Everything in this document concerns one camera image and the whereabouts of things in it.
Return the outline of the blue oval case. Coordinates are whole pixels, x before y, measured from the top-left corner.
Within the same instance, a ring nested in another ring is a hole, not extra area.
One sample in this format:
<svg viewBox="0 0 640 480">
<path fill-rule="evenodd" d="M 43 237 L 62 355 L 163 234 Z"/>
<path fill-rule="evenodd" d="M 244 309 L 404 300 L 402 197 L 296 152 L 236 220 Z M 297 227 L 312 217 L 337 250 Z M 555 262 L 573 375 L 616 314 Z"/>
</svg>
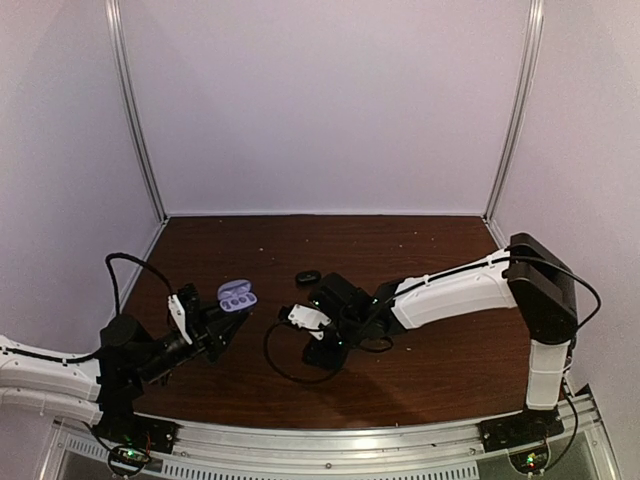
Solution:
<svg viewBox="0 0 640 480">
<path fill-rule="evenodd" d="M 217 290 L 220 308 L 227 313 L 234 313 L 255 306 L 258 298 L 253 292 L 249 280 L 238 279 L 222 284 Z"/>
</svg>

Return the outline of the black earbud charging case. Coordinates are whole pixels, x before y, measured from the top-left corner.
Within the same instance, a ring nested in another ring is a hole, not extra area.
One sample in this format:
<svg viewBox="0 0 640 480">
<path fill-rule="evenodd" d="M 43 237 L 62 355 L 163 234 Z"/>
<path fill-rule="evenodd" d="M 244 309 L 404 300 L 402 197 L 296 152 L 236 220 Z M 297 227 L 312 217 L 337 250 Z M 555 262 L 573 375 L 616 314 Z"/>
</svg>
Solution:
<svg viewBox="0 0 640 480">
<path fill-rule="evenodd" d="M 298 286 L 308 286 L 318 283 L 322 278 L 322 274 L 318 270 L 305 270 L 298 272 L 294 281 Z"/>
</svg>

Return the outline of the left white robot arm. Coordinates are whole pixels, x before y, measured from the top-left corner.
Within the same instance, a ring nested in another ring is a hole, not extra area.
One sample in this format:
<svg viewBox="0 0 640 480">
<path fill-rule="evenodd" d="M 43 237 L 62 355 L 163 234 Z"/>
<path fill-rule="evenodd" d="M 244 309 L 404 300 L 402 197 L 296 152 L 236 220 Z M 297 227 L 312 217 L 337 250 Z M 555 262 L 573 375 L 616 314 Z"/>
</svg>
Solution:
<svg viewBox="0 0 640 480">
<path fill-rule="evenodd" d="M 84 421 L 104 422 L 123 444 L 137 442 L 144 424 L 132 403 L 143 386 L 167 377 L 176 367 L 205 355 L 212 363 L 229 347 L 253 308 L 227 311 L 168 298 L 168 316 L 177 328 L 154 339 L 131 315 L 115 316 L 100 331 L 100 347 L 76 355 L 21 347 L 1 338 L 1 387 L 26 408 Z"/>
</svg>

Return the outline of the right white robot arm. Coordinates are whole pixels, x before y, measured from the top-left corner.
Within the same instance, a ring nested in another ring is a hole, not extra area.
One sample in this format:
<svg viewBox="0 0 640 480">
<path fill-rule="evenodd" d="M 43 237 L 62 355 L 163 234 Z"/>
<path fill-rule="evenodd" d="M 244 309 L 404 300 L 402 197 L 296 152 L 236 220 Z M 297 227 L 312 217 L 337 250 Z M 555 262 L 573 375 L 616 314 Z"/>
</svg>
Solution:
<svg viewBox="0 0 640 480">
<path fill-rule="evenodd" d="M 479 260 L 387 282 L 370 295 L 337 273 L 320 281 L 306 306 L 286 315 L 317 342 L 355 346 L 470 313 L 518 309 L 530 338 L 525 407 L 513 419 L 519 440 L 551 424 L 565 363 L 579 330 L 577 276 L 527 233 Z"/>
</svg>

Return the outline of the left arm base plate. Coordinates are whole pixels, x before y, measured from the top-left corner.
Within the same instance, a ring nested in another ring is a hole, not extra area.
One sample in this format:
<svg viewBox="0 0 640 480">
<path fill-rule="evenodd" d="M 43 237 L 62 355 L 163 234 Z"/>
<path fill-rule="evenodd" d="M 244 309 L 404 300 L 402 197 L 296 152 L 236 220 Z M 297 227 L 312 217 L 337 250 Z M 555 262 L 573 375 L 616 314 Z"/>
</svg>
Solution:
<svg viewBox="0 0 640 480">
<path fill-rule="evenodd" d="M 178 433 L 178 424 L 168 420 L 135 413 L 104 413 L 92 427 L 101 438 L 140 450 L 171 454 Z"/>
</svg>

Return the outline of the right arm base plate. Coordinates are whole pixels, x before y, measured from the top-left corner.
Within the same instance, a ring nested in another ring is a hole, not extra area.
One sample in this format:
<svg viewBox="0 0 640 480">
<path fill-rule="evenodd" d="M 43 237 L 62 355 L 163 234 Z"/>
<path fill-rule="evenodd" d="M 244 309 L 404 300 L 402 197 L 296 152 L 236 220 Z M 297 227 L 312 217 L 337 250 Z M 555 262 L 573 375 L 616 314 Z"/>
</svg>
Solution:
<svg viewBox="0 0 640 480">
<path fill-rule="evenodd" d="M 514 449 L 523 445 L 543 442 L 564 432 L 564 424 L 554 415 L 514 415 L 482 421 L 479 432 L 485 452 Z"/>
</svg>

